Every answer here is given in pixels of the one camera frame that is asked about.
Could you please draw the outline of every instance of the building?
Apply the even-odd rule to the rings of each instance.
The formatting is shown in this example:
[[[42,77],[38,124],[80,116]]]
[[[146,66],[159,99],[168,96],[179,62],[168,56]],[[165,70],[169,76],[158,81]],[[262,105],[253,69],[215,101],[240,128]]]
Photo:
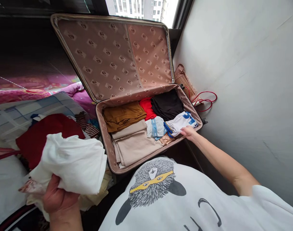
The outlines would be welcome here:
[[[106,0],[110,15],[160,21],[163,0]]]

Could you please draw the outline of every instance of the person's left hand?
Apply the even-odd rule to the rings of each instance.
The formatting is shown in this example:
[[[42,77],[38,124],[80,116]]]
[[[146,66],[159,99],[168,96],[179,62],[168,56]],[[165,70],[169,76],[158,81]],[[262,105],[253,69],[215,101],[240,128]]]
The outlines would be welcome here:
[[[44,210],[49,214],[62,213],[78,206],[79,194],[58,188],[59,183],[60,177],[53,174],[43,197]]]

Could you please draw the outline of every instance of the patterned suitcase lining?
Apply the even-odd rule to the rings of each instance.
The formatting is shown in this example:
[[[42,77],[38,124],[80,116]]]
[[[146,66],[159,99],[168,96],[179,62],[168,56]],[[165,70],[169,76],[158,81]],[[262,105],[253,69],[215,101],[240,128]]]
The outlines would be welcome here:
[[[164,27],[81,19],[53,22],[95,99],[172,83]]]
[[[108,133],[107,130],[107,126],[104,120],[104,117],[102,116],[102,111],[103,109],[105,109],[106,107],[115,107],[115,106],[120,106],[123,104],[127,104],[129,102],[133,102],[133,101],[137,101],[137,100],[141,100],[145,97],[152,97],[158,94],[162,94],[164,92],[168,92],[171,91],[172,89],[175,89],[179,98],[181,99],[181,101],[184,104],[184,110],[191,112],[193,118],[198,122],[199,126],[195,129],[200,130],[203,126],[202,121],[199,117],[199,115],[197,114],[196,110],[194,109],[194,107],[192,106],[191,102],[189,101],[189,99],[187,98],[187,96],[185,95],[185,93],[183,92],[183,90],[181,89],[181,87],[177,84],[169,84],[163,87],[153,87],[150,89],[144,89],[144,90],[140,90],[140,92],[136,92],[132,95],[122,95],[122,96],[117,96],[117,97],[113,97],[111,99],[108,100],[104,100],[102,102],[99,102],[96,106],[96,114],[98,117],[98,122],[100,125],[100,130],[101,130],[101,134],[102,134],[102,139],[103,139],[103,143],[106,149],[106,153],[108,155],[108,162],[110,165],[110,169],[112,172],[114,172],[115,174],[122,174],[125,173],[133,168],[135,168],[136,166],[140,165],[141,163],[149,160],[150,158],[160,154],[161,152],[163,152],[164,150],[168,149],[169,147],[171,147],[172,145],[182,141],[184,139],[184,137],[182,135],[179,135],[179,137],[169,143],[168,145],[162,147],[161,149],[157,150],[156,152],[146,156],[145,158],[141,159],[140,161],[134,163],[133,165],[124,168],[124,169],[120,169],[118,164],[116,163],[116,158],[115,158],[115,151],[114,151],[114,147],[112,144],[112,138],[111,135]]]

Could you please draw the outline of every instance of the bag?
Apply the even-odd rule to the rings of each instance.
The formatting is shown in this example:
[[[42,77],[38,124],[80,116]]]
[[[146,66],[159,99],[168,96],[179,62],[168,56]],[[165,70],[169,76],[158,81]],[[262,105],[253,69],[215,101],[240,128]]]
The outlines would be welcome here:
[[[184,139],[176,140],[140,161],[120,169],[112,137],[102,112],[175,89],[199,126],[202,120],[192,103],[174,84],[168,28],[160,22],[114,16],[54,14],[52,26],[84,88],[96,105],[96,114],[110,169],[125,173]]]

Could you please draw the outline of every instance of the person's right hand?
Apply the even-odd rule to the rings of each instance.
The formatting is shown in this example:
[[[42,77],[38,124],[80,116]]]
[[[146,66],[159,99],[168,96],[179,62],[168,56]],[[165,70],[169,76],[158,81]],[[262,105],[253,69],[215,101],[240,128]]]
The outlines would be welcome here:
[[[187,125],[186,127],[181,128],[181,134],[188,140],[193,141],[197,132],[192,126]]]

